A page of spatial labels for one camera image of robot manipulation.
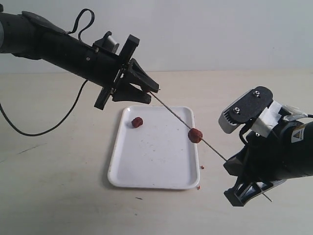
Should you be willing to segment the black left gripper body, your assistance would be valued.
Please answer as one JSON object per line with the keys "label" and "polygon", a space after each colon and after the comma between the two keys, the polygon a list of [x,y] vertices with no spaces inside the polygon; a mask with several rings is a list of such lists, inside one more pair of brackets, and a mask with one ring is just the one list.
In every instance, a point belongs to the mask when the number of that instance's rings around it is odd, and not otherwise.
{"label": "black left gripper body", "polygon": [[128,78],[128,66],[135,49],[139,45],[139,39],[133,35],[129,35],[122,50],[117,55],[114,67],[111,67],[111,74],[107,74],[105,78],[108,80],[95,102],[94,107],[103,110],[108,99],[112,97],[117,87],[121,83],[129,83]]}

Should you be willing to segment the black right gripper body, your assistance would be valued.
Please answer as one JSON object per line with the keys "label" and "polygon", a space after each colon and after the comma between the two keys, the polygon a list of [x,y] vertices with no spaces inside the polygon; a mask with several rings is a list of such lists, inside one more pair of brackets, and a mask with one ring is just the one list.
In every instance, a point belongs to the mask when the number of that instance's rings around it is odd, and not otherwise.
{"label": "black right gripper body", "polygon": [[252,181],[278,181],[287,180],[293,177],[292,167],[288,160],[288,145],[290,145],[290,133],[293,122],[282,122],[276,126],[268,137],[256,136],[251,131],[246,136],[247,126],[244,126],[239,133],[240,139],[245,146],[253,148],[252,176],[242,175],[244,179]]}

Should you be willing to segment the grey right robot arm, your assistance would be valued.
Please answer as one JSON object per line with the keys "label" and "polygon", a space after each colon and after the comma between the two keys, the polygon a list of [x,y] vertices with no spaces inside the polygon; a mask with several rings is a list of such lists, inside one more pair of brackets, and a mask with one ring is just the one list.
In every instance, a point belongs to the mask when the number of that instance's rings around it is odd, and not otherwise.
{"label": "grey right robot arm", "polygon": [[224,192],[234,207],[288,179],[313,174],[313,124],[280,120],[267,137],[251,131],[240,152],[224,163],[235,185]]}

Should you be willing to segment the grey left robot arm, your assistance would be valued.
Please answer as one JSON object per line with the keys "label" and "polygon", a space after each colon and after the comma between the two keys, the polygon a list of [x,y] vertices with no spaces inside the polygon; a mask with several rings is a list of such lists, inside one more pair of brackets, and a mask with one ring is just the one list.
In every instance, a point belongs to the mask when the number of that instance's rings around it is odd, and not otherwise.
{"label": "grey left robot arm", "polygon": [[47,19],[28,11],[21,14],[0,13],[0,51],[16,57],[45,60],[101,86],[95,108],[104,109],[108,99],[114,102],[151,103],[149,92],[159,85],[133,58],[139,39],[129,35],[120,53],[110,31],[91,46]]}

